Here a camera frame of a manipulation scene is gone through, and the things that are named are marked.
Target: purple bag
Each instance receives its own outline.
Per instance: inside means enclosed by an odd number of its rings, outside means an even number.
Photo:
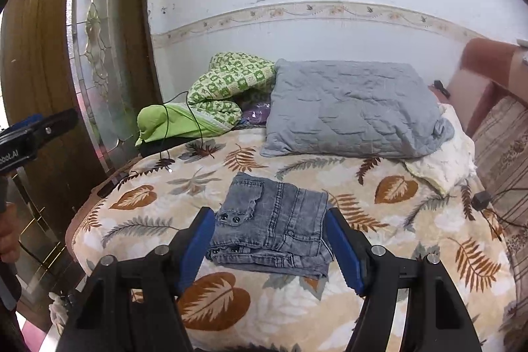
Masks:
[[[271,105],[267,102],[259,102],[242,112],[242,120],[250,124],[265,124],[269,116]]]

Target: screw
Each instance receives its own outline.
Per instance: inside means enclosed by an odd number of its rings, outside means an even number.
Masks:
[[[440,262],[440,257],[437,256],[437,254],[428,254],[427,261],[429,261],[431,264],[438,264]]]
[[[160,245],[154,249],[154,253],[156,255],[166,255],[168,251],[169,251],[169,248],[167,245]]]
[[[105,255],[99,262],[108,267],[110,264],[112,264],[115,261],[115,257],[113,255]]]
[[[381,257],[382,255],[385,255],[385,252],[387,251],[383,246],[381,245],[374,245],[371,248],[371,251],[374,255],[377,255],[378,257]]]

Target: jeans pocket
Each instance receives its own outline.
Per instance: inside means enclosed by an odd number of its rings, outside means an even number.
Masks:
[[[216,221],[237,227],[251,219],[262,196],[263,184],[255,180],[234,182],[229,187],[225,202],[216,214]]]

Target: striped cushion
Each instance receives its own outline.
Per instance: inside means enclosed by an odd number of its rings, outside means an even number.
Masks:
[[[513,97],[500,100],[473,137],[475,163],[492,195],[508,188],[528,188],[528,109]],[[493,204],[500,217],[528,225],[528,191],[509,191]],[[526,340],[528,321],[528,230],[501,223],[515,277],[517,303],[505,327],[506,345],[514,350]]]

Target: gray pillow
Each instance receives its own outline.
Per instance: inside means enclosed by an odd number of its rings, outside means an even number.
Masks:
[[[260,154],[379,155],[435,152],[454,129],[410,65],[359,61],[275,64],[267,138]]]

